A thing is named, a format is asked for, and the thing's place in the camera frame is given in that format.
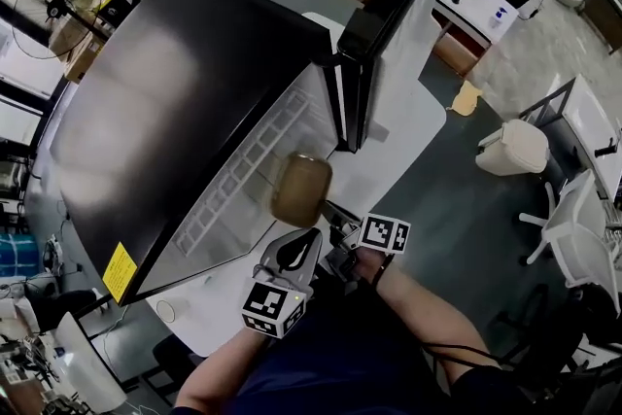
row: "white trash bin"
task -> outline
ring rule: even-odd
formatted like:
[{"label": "white trash bin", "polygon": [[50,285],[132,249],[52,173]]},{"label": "white trash bin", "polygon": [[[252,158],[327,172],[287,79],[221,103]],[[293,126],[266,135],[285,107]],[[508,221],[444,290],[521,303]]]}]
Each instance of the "white trash bin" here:
[{"label": "white trash bin", "polygon": [[475,162],[481,169],[498,175],[540,173],[548,160],[548,139],[541,130],[521,120],[504,123],[479,143],[484,150]]}]

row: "trash can lid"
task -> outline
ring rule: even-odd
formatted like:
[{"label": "trash can lid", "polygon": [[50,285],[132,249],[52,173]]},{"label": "trash can lid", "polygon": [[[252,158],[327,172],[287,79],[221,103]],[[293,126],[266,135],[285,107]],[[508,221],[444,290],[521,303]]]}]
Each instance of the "trash can lid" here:
[{"label": "trash can lid", "polygon": [[548,139],[542,130],[522,120],[503,124],[501,142],[508,158],[526,171],[540,173],[548,160]]}]

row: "yellow paper on floor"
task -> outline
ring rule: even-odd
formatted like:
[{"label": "yellow paper on floor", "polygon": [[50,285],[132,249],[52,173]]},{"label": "yellow paper on floor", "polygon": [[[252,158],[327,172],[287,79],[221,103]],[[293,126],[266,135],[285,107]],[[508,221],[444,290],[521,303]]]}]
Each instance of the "yellow paper on floor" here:
[{"label": "yellow paper on floor", "polygon": [[465,80],[460,88],[458,95],[454,97],[454,102],[447,110],[453,110],[459,115],[468,116],[477,107],[477,97],[482,94],[479,88],[475,88],[469,80]]}]

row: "mini refrigerator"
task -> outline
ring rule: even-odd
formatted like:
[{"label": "mini refrigerator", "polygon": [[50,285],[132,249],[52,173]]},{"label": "mini refrigerator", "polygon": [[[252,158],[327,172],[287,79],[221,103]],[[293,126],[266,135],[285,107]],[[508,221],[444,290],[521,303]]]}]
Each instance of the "mini refrigerator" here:
[{"label": "mini refrigerator", "polygon": [[132,11],[51,147],[71,221],[119,304],[251,252],[275,222],[268,201],[289,153],[356,152],[374,60],[412,2],[369,0],[338,54],[327,29],[268,0]]}]

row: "yellow label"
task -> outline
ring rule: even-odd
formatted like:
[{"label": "yellow label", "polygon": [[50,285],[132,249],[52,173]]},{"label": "yellow label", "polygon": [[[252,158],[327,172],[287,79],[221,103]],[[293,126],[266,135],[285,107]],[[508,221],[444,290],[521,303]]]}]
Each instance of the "yellow label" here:
[{"label": "yellow label", "polygon": [[136,268],[136,263],[120,242],[108,263],[103,278],[104,284],[106,284],[108,291],[113,295],[116,302],[121,300],[121,296],[127,289],[129,281],[132,280],[134,273],[136,273]]}]

